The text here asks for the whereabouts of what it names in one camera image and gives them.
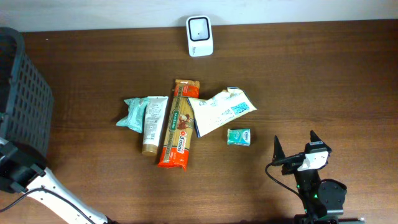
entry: wooden table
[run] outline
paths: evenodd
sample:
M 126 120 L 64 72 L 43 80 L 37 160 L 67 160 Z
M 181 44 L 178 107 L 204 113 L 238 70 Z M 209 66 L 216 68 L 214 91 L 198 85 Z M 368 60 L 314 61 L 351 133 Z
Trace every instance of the wooden table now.
M 398 221 L 398 23 L 353 21 L 213 27 L 215 51 L 191 58 L 185 28 L 24 34 L 55 98 L 49 167 L 88 205 L 121 223 L 266 222 L 303 213 L 264 173 L 278 135 L 287 155 L 311 129 L 333 149 L 321 178 L 348 186 L 345 218 Z M 123 99 L 171 95 L 199 80 L 207 99 L 238 86 L 258 110 L 192 139 L 188 169 L 141 155 L 142 135 L 117 127 Z M 227 146 L 250 128 L 250 147 Z M 271 174 L 294 187 L 293 176 Z M 18 195 L 0 193 L 4 207 Z M 1 223 L 63 223 L 27 199 Z

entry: teal packet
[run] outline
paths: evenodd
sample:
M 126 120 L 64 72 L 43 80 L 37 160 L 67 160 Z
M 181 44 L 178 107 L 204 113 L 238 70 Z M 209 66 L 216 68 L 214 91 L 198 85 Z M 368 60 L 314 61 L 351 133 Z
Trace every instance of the teal packet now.
M 129 114 L 116 123 L 120 127 L 128 127 L 133 131 L 142 133 L 144 124 L 145 108 L 149 102 L 148 98 L 133 98 L 124 100 L 129 105 Z
M 239 130 L 228 129 L 227 144 L 250 146 L 250 129 L 239 129 Z

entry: gray plastic basket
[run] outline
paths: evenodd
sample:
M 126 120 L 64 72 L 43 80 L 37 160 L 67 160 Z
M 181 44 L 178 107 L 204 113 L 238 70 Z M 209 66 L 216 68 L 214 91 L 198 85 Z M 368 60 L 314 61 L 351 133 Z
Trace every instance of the gray plastic basket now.
M 0 137 L 46 156 L 54 98 L 25 53 L 22 35 L 0 27 Z

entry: red and gold package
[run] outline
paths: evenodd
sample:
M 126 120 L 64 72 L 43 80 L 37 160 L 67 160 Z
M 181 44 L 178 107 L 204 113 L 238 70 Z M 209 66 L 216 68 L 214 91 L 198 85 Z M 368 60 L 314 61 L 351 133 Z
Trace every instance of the red and gold package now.
M 193 135 L 193 111 L 188 97 L 199 97 L 199 81 L 176 80 L 175 91 L 167 125 L 159 167 L 180 166 L 187 169 L 189 148 Z

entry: teal pouch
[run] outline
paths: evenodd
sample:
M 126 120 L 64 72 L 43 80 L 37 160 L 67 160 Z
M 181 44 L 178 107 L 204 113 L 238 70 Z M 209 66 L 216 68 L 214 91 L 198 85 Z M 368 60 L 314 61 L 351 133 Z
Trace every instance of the teal pouch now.
M 149 102 L 148 98 L 133 98 L 124 100 L 129 105 L 129 115 L 121 119 L 116 123 L 120 127 L 128 127 L 133 131 L 142 133 L 142 127 L 144 126 L 144 114 L 145 108 Z
M 227 144 L 250 146 L 250 129 L 229 129 Z

